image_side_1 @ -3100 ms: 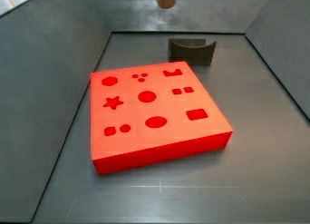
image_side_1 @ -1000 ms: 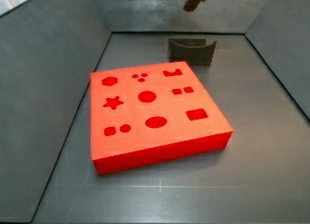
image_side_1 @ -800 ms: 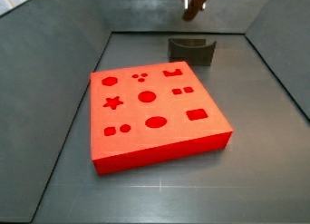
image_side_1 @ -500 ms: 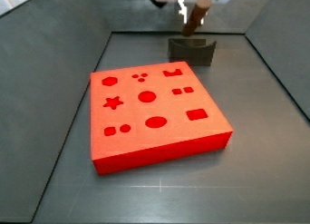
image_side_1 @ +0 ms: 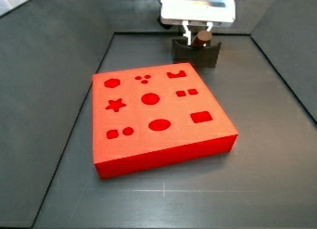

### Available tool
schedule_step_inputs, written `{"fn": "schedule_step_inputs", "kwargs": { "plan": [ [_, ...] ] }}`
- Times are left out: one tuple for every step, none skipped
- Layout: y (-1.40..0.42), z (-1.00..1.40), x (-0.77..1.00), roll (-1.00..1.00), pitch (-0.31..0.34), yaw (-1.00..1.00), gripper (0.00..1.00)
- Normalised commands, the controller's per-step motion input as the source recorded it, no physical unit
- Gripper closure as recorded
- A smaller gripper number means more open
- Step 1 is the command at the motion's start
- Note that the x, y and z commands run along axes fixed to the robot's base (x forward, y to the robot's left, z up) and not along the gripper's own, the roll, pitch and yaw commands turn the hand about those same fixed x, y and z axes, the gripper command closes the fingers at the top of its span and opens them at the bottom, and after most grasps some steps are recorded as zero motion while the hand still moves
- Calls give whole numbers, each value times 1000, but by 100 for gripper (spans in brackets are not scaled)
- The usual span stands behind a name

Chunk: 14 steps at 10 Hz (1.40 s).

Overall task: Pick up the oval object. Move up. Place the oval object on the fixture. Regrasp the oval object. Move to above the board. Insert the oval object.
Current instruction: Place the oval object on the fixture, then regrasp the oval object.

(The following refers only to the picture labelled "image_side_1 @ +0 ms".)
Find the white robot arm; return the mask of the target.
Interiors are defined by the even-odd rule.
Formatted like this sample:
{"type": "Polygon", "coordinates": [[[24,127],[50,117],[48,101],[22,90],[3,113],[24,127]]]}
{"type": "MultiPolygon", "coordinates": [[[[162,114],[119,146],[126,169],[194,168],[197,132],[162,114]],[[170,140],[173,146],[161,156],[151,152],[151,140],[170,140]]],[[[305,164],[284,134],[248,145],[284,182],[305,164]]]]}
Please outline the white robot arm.
{"type": "Polygon", "coordinates": [[[188,45],[192,44],[192,27],[212,32],[228,28],[237,18],[236,0],[159,0],[159,21],[165,25],[182,26],[188,45]]]}

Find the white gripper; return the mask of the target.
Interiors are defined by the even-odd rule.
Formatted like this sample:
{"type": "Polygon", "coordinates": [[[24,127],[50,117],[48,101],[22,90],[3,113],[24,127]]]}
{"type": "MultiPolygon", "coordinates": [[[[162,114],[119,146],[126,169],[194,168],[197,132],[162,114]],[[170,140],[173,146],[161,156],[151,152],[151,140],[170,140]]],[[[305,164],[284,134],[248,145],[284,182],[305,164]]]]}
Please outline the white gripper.
{"type": "Polygon", "coordinates": [[[236,0],[161,0],[161,22],[184,27],[192,46],[190,26],[229,27],[236,20],[236,0]]]}

